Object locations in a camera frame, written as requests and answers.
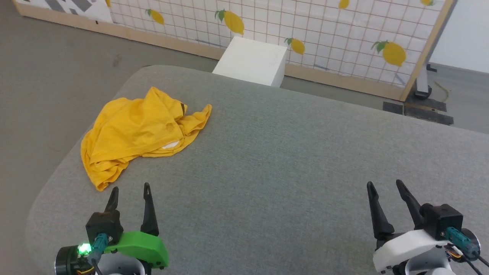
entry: crumpled yellow cloth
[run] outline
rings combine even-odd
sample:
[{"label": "crumpled yellow cloth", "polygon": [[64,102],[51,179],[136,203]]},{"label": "crumpled yellow cloth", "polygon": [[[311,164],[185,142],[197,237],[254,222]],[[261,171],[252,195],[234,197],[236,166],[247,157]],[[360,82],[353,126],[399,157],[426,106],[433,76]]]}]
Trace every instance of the crumpled yellow cloth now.
[{"label": "crumpled yellow cloth", "polygon": [[172,156],[192,143],[211,114],[185,115],[187,106],[151,87],[144,99],[119,98],[107,103],[83,138],[83,166],[98,191],[114,182],[129,161]]}]

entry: green plastic part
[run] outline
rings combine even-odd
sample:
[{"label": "green plastic part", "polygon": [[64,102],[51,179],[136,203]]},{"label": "green plastic part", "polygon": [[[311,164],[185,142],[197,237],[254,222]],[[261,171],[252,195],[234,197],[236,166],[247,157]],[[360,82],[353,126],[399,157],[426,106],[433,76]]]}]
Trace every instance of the green plastic part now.
[{"label": "green plastic part", "polygon": [[105,248],[104,253],[117,250],[124,255],[152,264],[152,268],[168,266],[168,252],[163,241],[141,231],[122,233],[119,243]]}]

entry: white stool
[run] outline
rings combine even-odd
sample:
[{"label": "white stool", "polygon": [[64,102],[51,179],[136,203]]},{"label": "white stool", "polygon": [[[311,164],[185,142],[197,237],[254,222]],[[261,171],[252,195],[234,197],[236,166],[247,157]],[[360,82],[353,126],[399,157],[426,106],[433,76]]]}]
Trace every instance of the white stool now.
[{"label": "white stool", "polygon": [[287,48],[235,36],[212,73],[280,87]]}]

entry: wooden frame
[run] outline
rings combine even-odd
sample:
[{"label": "wooden frame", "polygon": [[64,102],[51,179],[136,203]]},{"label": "wooden frame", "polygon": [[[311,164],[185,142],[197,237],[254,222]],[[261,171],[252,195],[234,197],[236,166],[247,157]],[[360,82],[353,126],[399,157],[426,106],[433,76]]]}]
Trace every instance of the wooden frame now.
[{"label": "wooden frame", "polygon": [[[95,20],[91,20],[86,17],[22,4],[16,2],[15,0],[13,0],[13,3],[16,6],[19,14],[22,16],[104,33],[116,37],[174,49],[217,60],[220,59],[222,54],[224,53],[224,49],[220,48],[196,44],[193,42],[183,41],[176,38],[166,37],[149,32],[134,30],[116,24],[96,22]],[[433,31],[431,32],[427,40],[426,46],[424,47],[420,55],[420,59],[416,64],[414,72],[411,75],[411,78],[409,79],[405,89],[401,89],[399,87],[388,85],[385,83],[373,82],[356,77],[341,76],[326,71],[310,69],[292,64],[286,64],[285,75],[357,92],[364,92],[372,95],[390,98],[393,100],[405,101],[415,83],[416,77],[418,76],[420,70],[426,62],[431,47],[436,42],[440,30],[445,24],[446,18],[453,3],[454,0],[446,0],[445,5],[440,12]]]}]

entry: wooden baseboard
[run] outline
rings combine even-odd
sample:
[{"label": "wooden baseboard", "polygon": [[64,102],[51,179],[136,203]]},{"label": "wooden baseboard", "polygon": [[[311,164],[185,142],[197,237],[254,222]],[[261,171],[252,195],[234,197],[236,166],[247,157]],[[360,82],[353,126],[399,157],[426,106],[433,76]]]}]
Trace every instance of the wooden baseboard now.
[{"label": "wooden baseboard", "polygon": [[[95,20],[91,20],[83,16],[57,12],[50,9],[17,3],[15,2],[15,0],[13,1],[16,4],[19,13],[27,17],[104,33],[217,60],[219,60],[224,53],[224,49],[220,48],[183,41],[180,39],[157,35],[154,33],[134,30],[121,25],[96,22]],[[326,71],[306,68],[292,64],[286,64],[285,75],[357,92],[390,98],[393,100],[400,100],[403,92],[403,89],[385,83],[373,82],[357,77],[341,76]]]}]

